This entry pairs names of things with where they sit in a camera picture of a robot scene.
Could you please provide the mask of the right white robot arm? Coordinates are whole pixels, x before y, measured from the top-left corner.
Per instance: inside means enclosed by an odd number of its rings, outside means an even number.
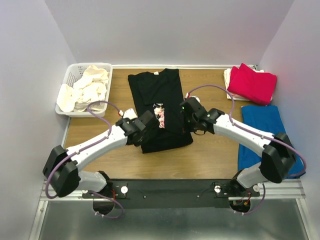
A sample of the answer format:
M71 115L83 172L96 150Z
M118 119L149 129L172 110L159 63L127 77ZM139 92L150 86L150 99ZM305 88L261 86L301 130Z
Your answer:
M184 125L189 132L209 132L232 139L256 153L261 161L238 171L221 189L226 195L243 195L254 185L281 183L296 163L296 153L287 134L273 134L250 127L221 110L206 110L195 97L180 104Z

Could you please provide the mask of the black floral print t-shirt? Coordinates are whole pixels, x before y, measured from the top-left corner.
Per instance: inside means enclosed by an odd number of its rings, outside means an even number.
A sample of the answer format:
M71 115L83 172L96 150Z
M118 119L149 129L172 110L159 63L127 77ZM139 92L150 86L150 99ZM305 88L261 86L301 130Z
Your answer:
M134 106L140 116L150 111L159 127L156 135L141 146L142 152L155 153L188 146L193 143L185 130L180 104L183 91L178 69L164 69L158 74L142 72L128 75Z

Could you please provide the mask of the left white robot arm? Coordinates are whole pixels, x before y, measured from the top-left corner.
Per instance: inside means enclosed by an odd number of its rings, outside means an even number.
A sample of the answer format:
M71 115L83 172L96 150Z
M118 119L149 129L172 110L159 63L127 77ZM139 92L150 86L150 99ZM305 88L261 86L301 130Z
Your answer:
M130 108L114 125L109 124L108 127L105 132L83 143L68 148L58 145L51 150L42 171L46 178L45 194L49 199L54 199L49 194L49 188L53 188L55 196L59 198L75 190L107 197L111 191L111 180L102 171L89 172L84 168L112 150L146 143L156 135L159 121L149 110L137 116Z

